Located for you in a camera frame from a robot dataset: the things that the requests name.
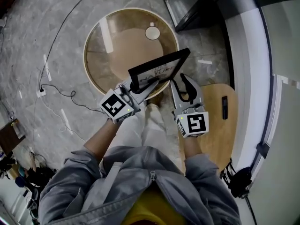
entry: jacket zipper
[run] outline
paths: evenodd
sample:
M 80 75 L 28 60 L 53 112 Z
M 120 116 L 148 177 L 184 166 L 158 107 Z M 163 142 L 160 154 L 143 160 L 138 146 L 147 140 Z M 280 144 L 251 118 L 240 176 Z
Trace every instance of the jacket zipper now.
M 150 172 L 150 176 L 151 176 L 151 180 L 152 180 L 152 181 L 155 181 L 155 179 L 156 179 L 155 171 L 151 171 L 151 172 Z

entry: gray tile floor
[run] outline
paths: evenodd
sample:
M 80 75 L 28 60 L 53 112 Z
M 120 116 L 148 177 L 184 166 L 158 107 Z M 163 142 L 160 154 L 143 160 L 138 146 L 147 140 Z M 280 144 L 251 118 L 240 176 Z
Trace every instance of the gray tile floor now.
M 79 149 L 105 122 L 106 117 L 74 105 L 55 89 L 37 98 L 38 78 L 51 43 L 65 16 L 78 0 L 17 0 L 3 29 L 0 55 L 0 98 L 15 112 L 26 139 L 14 150 L 20 163 L 28 167 L 29 147 L 60 168 L 72 150 Z M 48 60 L 52 84 L 62 92 L 76 91 L 74 100 L 97 108 L 102 95 L 90 84 L 83 66 L 83 47 L 93 26 L 106 14 L 128 7 L 145 8 L 171 18 L 163 0 L 83 0 L 63 25 Z M 228 64 L 220 28 L 183 31 L 177 34 L 180 48 L 191 54 L 181 69 L 200 85 L 229 84 Z M 47 73 L 42 82 L 48 83 Z M 165 91 L 161 112 L 167 128 L 168 156 L 181 166 L 177 128 L 170 108 L 170 90 Z M 1 113 L 8 119 L 3 106 Z

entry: jacket sleeve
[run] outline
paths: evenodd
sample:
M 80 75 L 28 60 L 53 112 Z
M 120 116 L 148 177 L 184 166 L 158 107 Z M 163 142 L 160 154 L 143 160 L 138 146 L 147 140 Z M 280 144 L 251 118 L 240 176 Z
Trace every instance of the jacket sleeve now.
M 71 154 L 41 193 L 38 214 L 42 225 L 62 218 L 75 199 L 81 197 L 83 202 L 91 185 L 101 178 L 98 163 L 89 150 L 83 147 Z
M 186 178 L 198 190 L 214 224 L 241 224 L 239 210 L 229 190 L 217 176 L 218 167 L 206 154 L 185 160 Z

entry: round glass table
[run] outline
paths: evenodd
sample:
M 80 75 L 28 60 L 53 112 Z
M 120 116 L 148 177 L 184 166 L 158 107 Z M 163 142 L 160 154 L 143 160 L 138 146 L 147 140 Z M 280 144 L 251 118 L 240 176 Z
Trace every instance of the round glass table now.
M 91 30 L 83 53 L 85 71 L 103 94 L 128 76 L 128 70 L 179 50 L 170 25 L 159 15 L 141 8 L 108 14 Z M 159 84 L 148 99 L 169 82 Z

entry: yellow shirt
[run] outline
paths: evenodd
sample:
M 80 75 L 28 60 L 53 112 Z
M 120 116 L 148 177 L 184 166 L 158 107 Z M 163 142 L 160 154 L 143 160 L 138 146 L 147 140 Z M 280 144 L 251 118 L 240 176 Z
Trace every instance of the yellow shirt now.
M 147 220 L 157 225 L 186 224 L 184 217 L 168 203 L 156 183 L 152 183 L 124 218 L 122 225 Z

